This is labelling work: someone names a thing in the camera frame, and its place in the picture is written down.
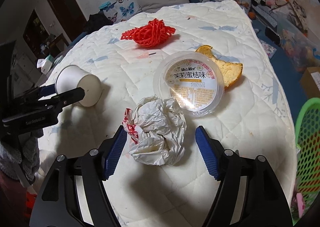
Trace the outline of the grey gloved left hand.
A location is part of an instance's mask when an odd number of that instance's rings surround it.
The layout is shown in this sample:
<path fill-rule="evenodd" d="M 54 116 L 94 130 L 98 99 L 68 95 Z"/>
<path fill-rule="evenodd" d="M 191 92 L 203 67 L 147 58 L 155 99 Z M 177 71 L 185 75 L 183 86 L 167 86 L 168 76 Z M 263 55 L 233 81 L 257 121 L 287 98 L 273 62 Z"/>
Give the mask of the grey gloved left hand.
<path fill-rule="evenodd" d="M 28 187 L 35 181 L 35 173 L 40 166 L 38 138 L 43 136 L 43 129 L 21 135 L 21 146 L 10 147 L 1 143 L 1 171 L 9 178 Z"/>

